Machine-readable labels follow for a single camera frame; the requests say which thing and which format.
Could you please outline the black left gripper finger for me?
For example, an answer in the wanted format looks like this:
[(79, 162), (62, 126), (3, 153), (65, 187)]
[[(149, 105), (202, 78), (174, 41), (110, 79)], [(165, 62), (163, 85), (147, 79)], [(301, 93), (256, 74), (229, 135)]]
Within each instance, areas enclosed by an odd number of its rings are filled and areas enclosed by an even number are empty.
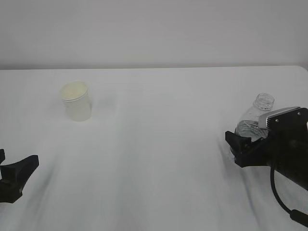
[(23, 195), (30, 176), (39, 166), (39, 157), (31, 155), (19, 162), (0, 166), (0, 202), (14, 203)]
[(5, 151), (0, 149), (0, 164), (5, 160)]

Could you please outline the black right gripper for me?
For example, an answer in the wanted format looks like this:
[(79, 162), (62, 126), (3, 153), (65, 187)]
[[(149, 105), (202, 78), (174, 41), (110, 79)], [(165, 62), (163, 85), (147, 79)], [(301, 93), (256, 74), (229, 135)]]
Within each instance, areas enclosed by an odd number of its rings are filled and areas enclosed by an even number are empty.
[(225, 132), (225, 141), (232, 154), (250, 153), (237, 159), (240, 167), (274, 166), (274, 169), (305, 190), (308, 189), (308, 127), (269, 130), (258, 147), (254, 149), (251, 137)]

